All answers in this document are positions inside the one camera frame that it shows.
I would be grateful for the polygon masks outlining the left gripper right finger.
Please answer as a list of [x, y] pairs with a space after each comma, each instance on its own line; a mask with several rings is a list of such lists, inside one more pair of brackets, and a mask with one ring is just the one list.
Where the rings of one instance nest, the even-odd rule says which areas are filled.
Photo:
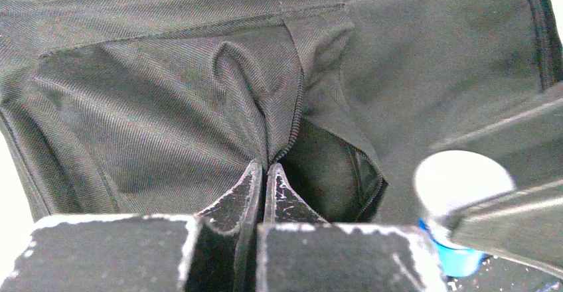
[[257, 291], [445, 291], [438, 253], [415, 226], [329, 223], [268, 171]]

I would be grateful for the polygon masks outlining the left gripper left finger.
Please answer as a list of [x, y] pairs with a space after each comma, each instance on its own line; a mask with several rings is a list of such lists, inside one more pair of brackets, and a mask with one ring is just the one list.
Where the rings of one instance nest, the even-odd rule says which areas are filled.
[[193, 215], [75, 214], [39, 220], [2, 291], [248, 291], [262, 167]]

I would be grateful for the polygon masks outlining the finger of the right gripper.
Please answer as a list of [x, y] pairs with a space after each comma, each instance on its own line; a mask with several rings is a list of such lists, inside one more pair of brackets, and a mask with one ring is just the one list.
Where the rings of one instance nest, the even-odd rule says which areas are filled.
[[495, 160], [516, 189], [454, 210], [444, 220], [451, 241], [561, 277], [562, 85], [432, 146], [454, 149]]

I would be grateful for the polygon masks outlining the black student backpack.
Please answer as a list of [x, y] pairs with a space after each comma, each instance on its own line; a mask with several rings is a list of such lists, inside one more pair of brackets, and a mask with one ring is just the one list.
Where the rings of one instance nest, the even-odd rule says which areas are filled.
[[550, 0], [1, 0], [34, 219], [192, 214], [257, 161], [330, 221], [409, 224], [433, 148], [561, 81]]

